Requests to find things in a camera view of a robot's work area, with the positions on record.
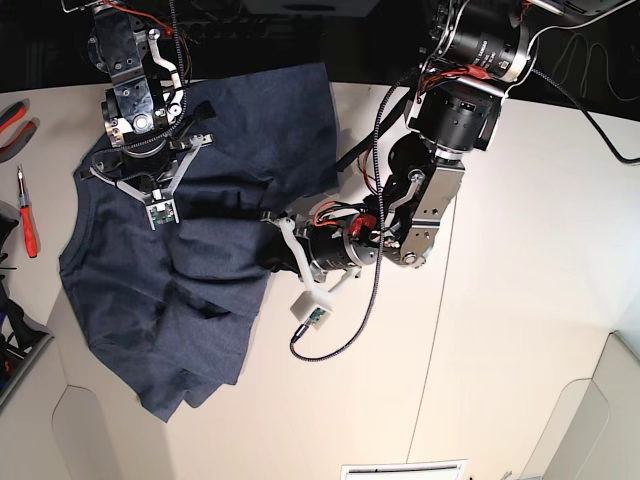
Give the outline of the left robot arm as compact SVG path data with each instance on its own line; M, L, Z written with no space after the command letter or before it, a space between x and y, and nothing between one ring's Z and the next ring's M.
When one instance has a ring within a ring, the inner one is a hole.
M526 1L441 1L433 10L431 46L402 76L411 88L392 108L381 106L372 132L336 163L373 168L369 194L356 204L330 201L293 224L295 259L282 237L258 256L272 271L308 266L316 281L329 271L386 258L418 268L465 173L462 157L488 147L503 101L530 63Z

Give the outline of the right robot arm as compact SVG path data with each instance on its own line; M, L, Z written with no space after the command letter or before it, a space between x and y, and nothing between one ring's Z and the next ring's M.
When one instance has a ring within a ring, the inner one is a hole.
M146 200L173 196L208 135L190 135L214 117L204 101L187 109L183 61L186 48L176 31L121 1L65 1L66 13L89 11L94 28L87 53L110 77L101 105L109 147L91 154L80 173Z

